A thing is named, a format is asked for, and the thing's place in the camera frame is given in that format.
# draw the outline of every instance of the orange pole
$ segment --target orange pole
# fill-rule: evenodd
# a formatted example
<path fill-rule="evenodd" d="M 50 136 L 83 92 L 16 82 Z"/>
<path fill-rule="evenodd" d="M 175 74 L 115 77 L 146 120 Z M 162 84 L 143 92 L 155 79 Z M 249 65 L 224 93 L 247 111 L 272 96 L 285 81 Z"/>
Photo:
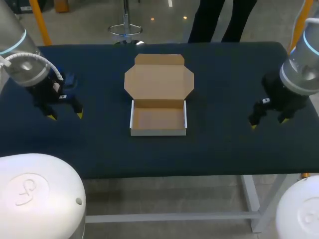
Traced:
<path fill-rule="evenodd" d="M 43 16 L 39 7 L 39 3 L 37 0 L 29 0 L 33 14 L 35 16 L 35 20 L 38 24 L 39 30 L 42 35 L 43 43 L 46 46 L 52 45 L 51 39 L 49 37 L 48 31 L 45 27 L 45 23 L 43 20 Z"/>
<path fill-rule="evenodd" d="M 295 29 L 294 29 L 294 35 L 293 39 L 291 41 L 291 44 L 289 46 L 289 53 L 293 50 L 293 48 L 296 46 L 297 41 L 301 37 L 304 27 L 305 27 L 305 20 L 309 15 L 310 9 L 314 3 L 314 0 L 305 0 L 305 4 L 303 6 L 303 9 L 300 12 L 300 15 L 296 21 Z"/>

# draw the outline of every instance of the person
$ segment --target person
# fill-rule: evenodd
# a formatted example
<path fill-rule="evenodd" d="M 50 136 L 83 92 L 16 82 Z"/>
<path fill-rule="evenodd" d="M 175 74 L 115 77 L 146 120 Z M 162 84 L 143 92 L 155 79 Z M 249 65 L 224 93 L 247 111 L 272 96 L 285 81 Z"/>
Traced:
<path fill-rule="evenodd" d="M 210 42 L 225 0 L 200 0 L 188 43 Z M 239 42 L 257 0 L 233 0 L 232 16 L 222 42 Z"/>

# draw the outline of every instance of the table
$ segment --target table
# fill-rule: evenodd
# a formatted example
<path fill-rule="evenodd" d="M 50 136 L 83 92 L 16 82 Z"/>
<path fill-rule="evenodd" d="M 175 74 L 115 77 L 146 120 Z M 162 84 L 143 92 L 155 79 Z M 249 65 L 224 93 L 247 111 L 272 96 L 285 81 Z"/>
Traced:
<path fill-rule="evenodd" d="M 262 76 L 286 57 L 278 43 L 68 45 L 41 51 L 53 64 L 78 76 L 76 94 L 84 105 L 83 118 L 64 105 L 54 107 L 58 121 L 43 117 L 31 96 L 9 81 L 0 95 L 0 156 L 53 155 L 83 179 L 246 175 L 250 212 L 90 216 L 87 222 L 250 218 L 253 231 L 259 232 L 280 191 L 296 180 L 296 175 L 286 174 L 319 171 L 319 119 L 310 101 L 283 125 L 276 112 L 263 118 L 256 130 L 247 119 L 253 104 L 266 96 Z M 138 53 L 182 54 L 194 73 L 195 89 L 186 99 L 187 136 L 130 136 L 132 99 L 124 90 L 124 73 Z M 260 208 L 250 174 L 284 174 Z"/>

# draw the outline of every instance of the concrete floor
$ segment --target concrete floor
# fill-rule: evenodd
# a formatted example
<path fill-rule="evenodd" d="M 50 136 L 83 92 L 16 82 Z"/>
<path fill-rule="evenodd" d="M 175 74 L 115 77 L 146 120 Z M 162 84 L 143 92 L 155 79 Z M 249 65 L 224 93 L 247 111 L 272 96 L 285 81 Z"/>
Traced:
<path fill-rule="evenodd" d="M 131 21 L 143 33 L 135 39 L 148 44 L 187 42 L 199 0 L 130 0 Z M 247 22 L 242 41 L 278 41 L 288 47 L 293 22 L 302 0 L 258 0 Z M 73 0 L 71 12 L 43 16 L 53 44 L 113 44 L 121 38 L 108 26 L 122 23 L 121 0 Z M 213 41 L 227 27 L 232 0 L 226 0 Z M 38 45 L 42 45 L 34 16 L 23 15 L 21 23 Z M 319 109 L 319 98 L 313 97 Z M 275 175 L 255 176 L 261 200 Z M 246 210 L 238 176 L 200 176 L 87 180 L 88 214 L 133 214 L 214 212 Z M 89 224 L 85 239 L 277 239 L 274 221 L 262 234 L 252 234 L 249 222 L 195 221 Z"/>

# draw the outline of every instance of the cardboard box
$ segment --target cardboard box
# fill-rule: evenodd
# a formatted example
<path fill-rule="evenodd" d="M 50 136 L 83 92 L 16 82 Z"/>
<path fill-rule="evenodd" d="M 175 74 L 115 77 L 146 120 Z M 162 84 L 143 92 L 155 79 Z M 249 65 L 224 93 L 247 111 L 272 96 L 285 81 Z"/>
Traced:
<path fill-rule="evenodd" d="M 186 135 L 186 96 L 194 89 L 194 74 L 181 55 L 139 54 L 125 73 L 132 96 L 132 136 Z"/>

